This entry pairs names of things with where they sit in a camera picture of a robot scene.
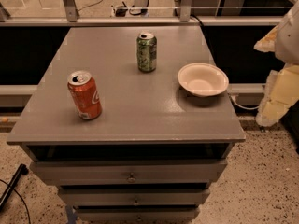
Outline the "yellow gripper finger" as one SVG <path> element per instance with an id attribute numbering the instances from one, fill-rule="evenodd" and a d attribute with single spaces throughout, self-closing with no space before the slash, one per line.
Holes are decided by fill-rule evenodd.
<path id="1" fill-rule="evenodd" d="M 254 49 L 260 52 L 274 52 L 278 26 L 271 29 L 262 39 L 256 42 Z"/>
<path id="2" fill-rule="evenodd" d="M 270 127 L 299 100 L 299 65 L 286 63 L 279 72 L 271 70 L 266 80 L 264 98 L 261 100 L 256 122 Z"/>

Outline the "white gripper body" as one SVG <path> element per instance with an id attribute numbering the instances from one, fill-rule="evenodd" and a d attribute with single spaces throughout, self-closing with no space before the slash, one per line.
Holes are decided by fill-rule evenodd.
<path id="1" fill-rule="evenodd" d="M 299 64 L 299 0 L 278 25 L 275 55 L 285 63 Z"/>

